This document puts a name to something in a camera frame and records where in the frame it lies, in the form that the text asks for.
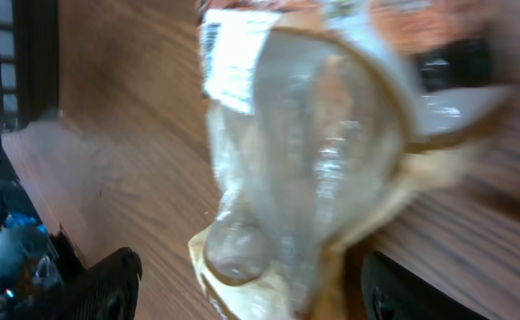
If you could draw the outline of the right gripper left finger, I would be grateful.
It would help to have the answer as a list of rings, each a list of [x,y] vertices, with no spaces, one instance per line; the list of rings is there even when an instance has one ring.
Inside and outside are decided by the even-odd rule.
[[[142,263],[128,247],[14,309],[19,320],[133,320]]]

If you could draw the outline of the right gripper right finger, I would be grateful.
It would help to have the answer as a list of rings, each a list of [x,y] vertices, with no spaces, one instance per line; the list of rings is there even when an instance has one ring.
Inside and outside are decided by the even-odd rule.
[[[364,257],[360,280],[371,320],[486,320],[381,252]]]

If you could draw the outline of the clear brown bread bag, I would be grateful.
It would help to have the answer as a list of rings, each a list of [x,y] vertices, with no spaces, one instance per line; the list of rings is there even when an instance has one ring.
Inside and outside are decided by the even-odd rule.
[[[499,1],[206,1],[214,222],[188,244],[225,319],[341,319],[343,261],[456,183],[504,109]]]

